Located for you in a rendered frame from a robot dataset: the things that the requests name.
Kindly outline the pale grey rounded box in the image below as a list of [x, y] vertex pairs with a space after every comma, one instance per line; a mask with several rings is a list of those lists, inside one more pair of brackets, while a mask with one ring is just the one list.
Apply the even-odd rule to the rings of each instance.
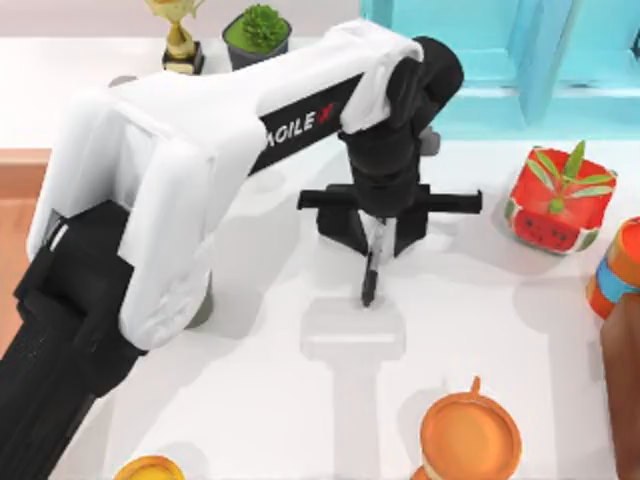
[[431, 126], [425, 127], [420, 133], [420, 155], [432, 157], [439, 153], [441, 135]]

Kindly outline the red watermelon plant pot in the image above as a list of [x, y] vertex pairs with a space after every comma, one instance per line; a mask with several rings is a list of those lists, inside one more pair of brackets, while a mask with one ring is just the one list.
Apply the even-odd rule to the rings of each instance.
[[505, 206], [517, 238], [559, 255], [583, 251], [596, 240], [617, 174], [588, 160], [585, 150], [585, 141], [570, 152], [532, 148]]

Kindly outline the orange cup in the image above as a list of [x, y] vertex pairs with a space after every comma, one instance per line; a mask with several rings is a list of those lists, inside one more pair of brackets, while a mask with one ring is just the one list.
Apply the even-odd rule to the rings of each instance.
[[510, 480], [522, 454], [513, 417], [481, 392], [478, 376], [428, 408], [419, 440], [422, 464], [408, 480]]

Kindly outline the green plant in dark pot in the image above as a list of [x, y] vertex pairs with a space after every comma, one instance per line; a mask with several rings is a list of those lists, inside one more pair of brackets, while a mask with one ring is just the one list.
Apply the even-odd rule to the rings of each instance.
[[222, 33], [233, 71], [289, 50], [292, 26], [268, 4], [248, 6]]

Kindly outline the light blue rack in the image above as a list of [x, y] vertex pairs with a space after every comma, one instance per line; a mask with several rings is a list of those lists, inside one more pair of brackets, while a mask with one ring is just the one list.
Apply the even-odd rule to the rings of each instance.
[[360, 14], [460, 58], [435, 121], [448, 139], [640, 140], [640, 0], [360, 0]]

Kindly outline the gold trophy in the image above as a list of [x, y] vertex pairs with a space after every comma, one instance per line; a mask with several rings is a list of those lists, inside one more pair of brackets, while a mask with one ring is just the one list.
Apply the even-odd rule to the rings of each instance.
[[192, 38], [181, 21], [191, 15], [196, 18], [198, 9], [206, 0], [144, 0], [151, 12], [170, 23], [166, 46], [162, 57], [165, 71], [185, 75], [200, 75], [205, 56], [201, 43]]

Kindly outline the orange can with blue band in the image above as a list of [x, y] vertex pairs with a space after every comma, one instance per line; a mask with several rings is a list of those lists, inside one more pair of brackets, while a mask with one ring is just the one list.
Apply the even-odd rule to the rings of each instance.
[[621, 224], [586, 287], [587, 302], [601, 319], [625, 294], [640, 295], [640, 216]]

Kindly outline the brown bottle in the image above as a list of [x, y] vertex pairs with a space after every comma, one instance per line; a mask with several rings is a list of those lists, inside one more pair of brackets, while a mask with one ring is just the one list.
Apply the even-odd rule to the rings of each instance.
[[640, 295], [626, 294], [600, 332], [619, 480], [640, 480]]

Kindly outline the wooden cabinet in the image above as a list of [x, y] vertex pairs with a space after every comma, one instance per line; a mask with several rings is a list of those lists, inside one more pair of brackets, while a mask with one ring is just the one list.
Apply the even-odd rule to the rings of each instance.
[[0, 357], [21, 325], [13, 290], [27, 266], [26, 236], [49, 156], [47, 148], [0, 148]]

